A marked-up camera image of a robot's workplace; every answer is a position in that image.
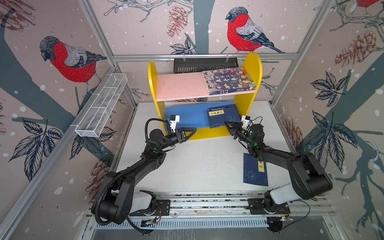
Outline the navy book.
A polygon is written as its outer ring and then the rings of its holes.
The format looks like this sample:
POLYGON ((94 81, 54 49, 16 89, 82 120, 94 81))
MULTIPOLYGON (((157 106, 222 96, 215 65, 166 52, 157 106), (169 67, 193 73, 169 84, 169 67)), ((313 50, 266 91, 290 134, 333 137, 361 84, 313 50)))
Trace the navy book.
POLYGON ((241 118, 235 104, 210 108, 207 112, 210 129, 225 126, 225 122, 240 122, 241 118))
POLYGON ((246 153, 244 153, 243 183, 262 187, 269 186, 266 164, 246 153))

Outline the colourful portrait cover book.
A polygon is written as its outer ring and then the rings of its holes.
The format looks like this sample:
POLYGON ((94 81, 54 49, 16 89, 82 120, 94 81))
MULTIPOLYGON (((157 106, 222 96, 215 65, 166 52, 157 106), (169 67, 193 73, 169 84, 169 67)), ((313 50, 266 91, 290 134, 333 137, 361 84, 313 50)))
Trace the colourful portrait cover book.
POLYGON ((254 91, 256 85, 244 68, 229 68, 202 72, 209 95, 254 91))

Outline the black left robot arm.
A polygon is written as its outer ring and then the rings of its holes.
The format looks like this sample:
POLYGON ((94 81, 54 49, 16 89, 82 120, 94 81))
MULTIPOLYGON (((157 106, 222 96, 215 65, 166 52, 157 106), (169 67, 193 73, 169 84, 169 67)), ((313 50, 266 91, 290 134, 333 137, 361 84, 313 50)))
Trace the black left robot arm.
POLYGON ((109 172, 104 177, 92 205, 96 222, 101 226, 121 224, 131 213, 154 213, 156 195, 149 191, 135 193, 135 186, 162 165, 168 151, 166 148, 188 141, 196 132, 196 128, 180 128, 165 136, 160 129, 148 133, 145 128, 146 146, 141 159, 122 171, 109 172))

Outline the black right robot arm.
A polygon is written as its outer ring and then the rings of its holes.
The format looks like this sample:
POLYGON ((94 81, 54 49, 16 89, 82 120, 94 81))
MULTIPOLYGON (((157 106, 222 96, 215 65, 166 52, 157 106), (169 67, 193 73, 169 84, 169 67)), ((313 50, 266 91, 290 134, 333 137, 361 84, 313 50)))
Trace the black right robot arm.
POLYGON ((264 130, 261 124, 244 129, 242 123, 225 121, 225 126, 234 139, 245 143, 244 147, 252 158, 286 169, 291 182, 264 194, 264 209, 276 212, 287 202, 310 200, 333 188, 333 183, 320 162, 312 153, 284 152, 264 144, 264 130))

